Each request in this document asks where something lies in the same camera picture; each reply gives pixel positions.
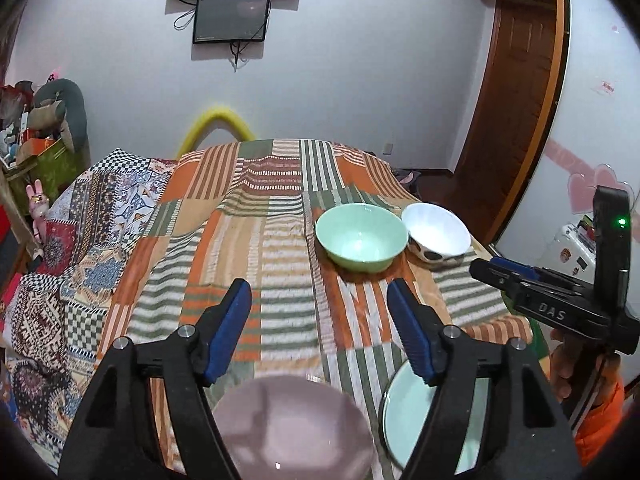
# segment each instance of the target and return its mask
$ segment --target patchwork bedspread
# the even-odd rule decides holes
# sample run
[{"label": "patchwork bedspread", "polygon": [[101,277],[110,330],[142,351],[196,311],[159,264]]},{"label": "patchwork bedspread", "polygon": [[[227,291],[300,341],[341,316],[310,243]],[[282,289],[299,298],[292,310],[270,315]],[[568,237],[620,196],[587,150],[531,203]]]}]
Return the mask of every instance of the patchwork bedspread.
[{"label": "patchwork bedspread", "polygon": [[[468,264],[430,272],[405,251],[380,274],[346,272],[314,236],[332,206],[364,202],[395,214],[415,198],[388,165],[319,140],[256,140],[188,153],[178,162],[116,150],[54,204],[40,273],[20,282],[4,339],[18,420],[56,468],[66,432],[94,367],[111,342],[141,343],[194,323],[234,278],[253,303],[228,373],[206,393],[213,406],[241,381],[299,374],[353,397],[378,453],[370,478],[399,471],[379,442],[378,407],[405,359],[386,309],[386,288],[404,277],[443,322],[505,342],[531,339],[500,293],[476,282]],[[182,469],[164,388],[152,383],[165,462]]]}]

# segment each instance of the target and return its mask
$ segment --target striped blanket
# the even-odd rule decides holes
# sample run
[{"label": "striped blanket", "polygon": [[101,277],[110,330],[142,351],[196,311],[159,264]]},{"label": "striped blanket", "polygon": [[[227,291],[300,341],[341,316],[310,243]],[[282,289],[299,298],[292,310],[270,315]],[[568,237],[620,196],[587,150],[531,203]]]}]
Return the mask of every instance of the striped blanket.
[{"label": "striped blanket", "polygon": [[[405,359],[385,303],[390,281],[403,277],[444,323],[458,323],[472,336],[505,342],[514,335],[530,340],[531,332],[524,318],[509,316],[499,292],[470,277],[468,264],[482,254],[477,244],[459,267],[440,272],[409,251],[380,274],[336,267],[317,243],[314,225],[326,209],[353,202],[399,215],[416,200],[386,162],[337,143],[256,140],[185,155],[135,243],[129,238],[127,250],[114,253],[89,250],[90,264],[79,263],[83,276],[97,274],[97,260],[101,276],[111,272],[109,265],[122,267],[113,271],[110,293],[99,298],[101,332],[85,355],[97,365],[119,336],[136,343],[164,338],[196,322],[242,277],[252,286],[251,313],[228,373],[206,392],[210,404],[250,378],[319,378],[352,396],[369,421],[377,449],[369,477],[397,477],[378,432],[380,400]],[[67,289],[61,286],[61,296],[75,301]],[[159,380],[152,396],[165,462],[181,470]],[[62,404],[68,425],[75,407]]]}]

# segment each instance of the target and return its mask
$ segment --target pink bunny toy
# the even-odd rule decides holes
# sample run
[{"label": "pink bunny toy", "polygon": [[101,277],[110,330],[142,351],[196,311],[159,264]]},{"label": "pink bunny toy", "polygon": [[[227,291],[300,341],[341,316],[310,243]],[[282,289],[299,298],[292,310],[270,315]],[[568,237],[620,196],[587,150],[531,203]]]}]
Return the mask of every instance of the pink bunny toy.
[{"label": "pink bunny toy", "polygon": [[27,196],[29,197],[29,213],[33,218],[33,234],[36,240],[44,244],[47,238],[47,211],[49,211],[49,199],[42,193],[42,183],[36,179],[27,185]]}]

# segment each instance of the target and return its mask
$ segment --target yellow foam tube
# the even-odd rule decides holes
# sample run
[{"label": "yellow foam tube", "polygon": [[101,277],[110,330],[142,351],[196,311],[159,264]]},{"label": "yellow foam tube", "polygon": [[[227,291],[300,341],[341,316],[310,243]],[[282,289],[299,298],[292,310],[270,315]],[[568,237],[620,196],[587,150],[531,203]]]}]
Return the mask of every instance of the yellow foam tube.
[{"label": "yellow foam tube", "polygon": [[231,127],[231,133],[238,142],[255,140],[255,135],[246,123],[233,110],[226,107],[210,108],[204,112],[188,131],[175,158],[180,158],[185,153],[192,152],[204,129],[213,121],[225,121]]}]

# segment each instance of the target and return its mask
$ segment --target green bowl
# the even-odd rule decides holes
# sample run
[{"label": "green bowl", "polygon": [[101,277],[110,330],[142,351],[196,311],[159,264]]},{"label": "green bowl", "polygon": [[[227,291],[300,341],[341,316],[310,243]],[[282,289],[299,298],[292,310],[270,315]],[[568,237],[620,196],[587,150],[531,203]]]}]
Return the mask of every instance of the green bowl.
[{"label": "green bowl", "polygon": [[316,222],[316,238],[341,267],[357,272],[382,272],[409,239],[402,220],[369,204],[344,204],[329,209]]}]

